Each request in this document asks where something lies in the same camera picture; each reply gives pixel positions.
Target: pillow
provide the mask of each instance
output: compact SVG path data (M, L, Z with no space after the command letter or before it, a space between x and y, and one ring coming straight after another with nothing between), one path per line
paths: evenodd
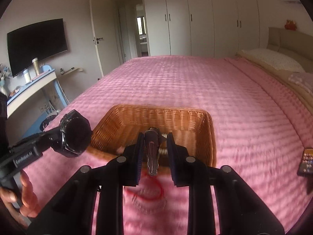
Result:
M254 56L255 58L272 66L276 70L305 72L302 66L295 59L270 49L256 48L249 51L242 50L242 52L247 55Z
M288 80L302 87L313 97L313 74L308 72L292 73Z

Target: desk leg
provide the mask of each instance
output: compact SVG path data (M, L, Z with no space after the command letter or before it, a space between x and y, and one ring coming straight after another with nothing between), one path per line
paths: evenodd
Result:
M57 91L63 106L66 107L69 104L69 101L66 98L66 95L64 94L64 92L63 92L63 90L62 90L62 88L60 86L59 81L58 80L54 80L53 83L54 83L55 90Z

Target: bottle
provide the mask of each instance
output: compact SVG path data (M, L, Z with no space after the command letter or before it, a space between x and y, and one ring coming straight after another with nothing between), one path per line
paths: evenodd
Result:
M24 70L23 74L24 74L24 78L25 78L26 84L31 82L32 79L30 77L29 70L28 69Z
M34 65L36 76L38 76L40 74L40 67L39 67L39 63L38 63L38 58L37 57L32 60L32 64Z

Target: television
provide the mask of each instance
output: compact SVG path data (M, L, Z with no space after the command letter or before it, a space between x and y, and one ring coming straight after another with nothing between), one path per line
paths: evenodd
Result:
M32 65L67 50L63 18L35 23L7 34L7 50L13 77Z

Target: silver screw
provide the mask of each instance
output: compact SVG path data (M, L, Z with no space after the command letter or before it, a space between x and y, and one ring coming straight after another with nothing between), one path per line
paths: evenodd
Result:
M80 168L81 173L87 173L90 170L91 170L91 168L88 165L84 165L83 167Z
M127 159L125 156L119 156L116 160L118 163L123 163L126 162Z
M188 157L186 157L186 161L189 163L194 163L196 161L196 159L193 156L188 156Z
M231 168L230 166L228 166L228 165L225 165L225 166L223 166L222 170L223 170L224 172L228 173L228 172L231 172L231 171L232 171L232 168Z

